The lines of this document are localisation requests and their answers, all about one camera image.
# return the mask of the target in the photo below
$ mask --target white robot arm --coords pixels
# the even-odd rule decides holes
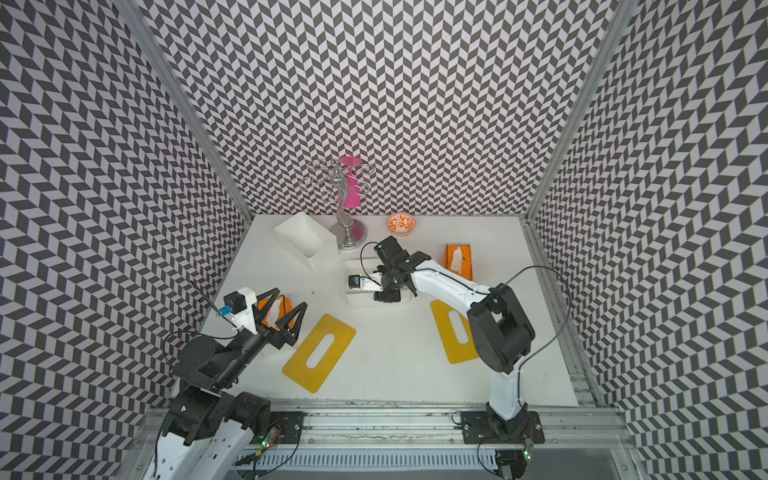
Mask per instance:
[[[373,291],[374,299],[400,301],[400,289],[415,295],[428,293],[466,315],[480,358],[491,368],[488,408],[495,414],[492,429],[499,439],[513,439],[527,426],[527,412],[519,393],[519,369],[531,351],[535,332],[512,290],[473,283],[438,265],[428,255],[410,255],[395,237],[379,242],[374,250],[383,265],[370,279],[349,278],[352,288]]]

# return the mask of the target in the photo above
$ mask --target pink object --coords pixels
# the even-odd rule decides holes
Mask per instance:
[[[356,167],[362,165],[362,160],[358,157],[341,157],[339,159],[341,165],[347,165],[349,167]],[[349,169],[350,174],[346,176],[346,182],[349,184],[349,195],[347,195],[346,202],[344,202],[345,208],[357,208],[360,206],[360,187],[358,187],[357,179],[352,176],[352,169]]]
[[[350,167],[362,165],[362,160],[359,157],[341,157],[339,161],[341,165],[349,165]]]

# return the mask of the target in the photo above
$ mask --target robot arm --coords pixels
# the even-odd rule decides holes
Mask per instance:
[[[233,323],[240,327],[238,334],[227,345],[196,336],[181,350],[174,365],[180,391],[163,420],[155,456],[143,480],[218,480],[254,436],[268,443],[275,430],[269,428],[270,401],[248,392],[234,397],[223,390],[237,381],[267,344],[279,349],[298,340],[306,303],[278,319],[275,326],[263,322],[279,293],[274,289],[256,295],[239,289],[226,295],[221,313],[232,314]],[[262,300],[267,300],[266,305],[259,308]]]
[[[349,279],[350,286],[366,285],[374,299],[400,301],[400,289],[428,293],[464,313],[478,356],[491,368],[488,408],[495,415],[492,428],[497,438],[512,439],[527,425],[525,404],[519,397],[519,368],[531,352],[535,332],[515,293],[505,284],[479,285],[439,266],[428,255],[403,250],[395,237],[374,247],[383,265],[376,269],[378,284]]]

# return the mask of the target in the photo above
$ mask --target mounting plate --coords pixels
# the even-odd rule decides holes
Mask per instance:
[[[299,433],[304,427],[305,416],[304,412],[272,412],[270,424],[280,426],[281,445],[295,445],[299,442]],[[254,437],[251,445],[254,443],[261,443],[261,440]]]
[[[487,412],[461,412],[462,414],[462,434],[464,436],[464,443],[467,445],[477,445],[484,439],[494,438],[491,428],[488,426],[488,413]],[[496,439],[493,443],[511,443],[522,445],[525,442],[525,437],[530,436],[533,443],[536,445],[544,443],[544,430],[541,428],[541,420],[538,418],[538,413],[528,411],[528,424],[521,430],[521,434],[512,439],[510,442],[503,442]]]

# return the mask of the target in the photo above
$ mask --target white bin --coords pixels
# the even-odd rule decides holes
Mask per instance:
[[[372,274],[377,266],[382,264],[378,258],[364,259],[362,264],[366,266],[366,272]],[[363,292],[362,290],[351,290],[349,288],[350,275],[365,275],[360,266],[360,260],[350,260],[344,263],[344,300],[352,308],[376,308],[376,307],[394,307],[404,305],[413,300],[413,293],[407,288],[400,290],[400,301],[395,303],[377,302],[373,299],[373,292]]]
[[[336,235],[304,212],[275,227],[275,233],[283,247],[314,272],[339,256]]]

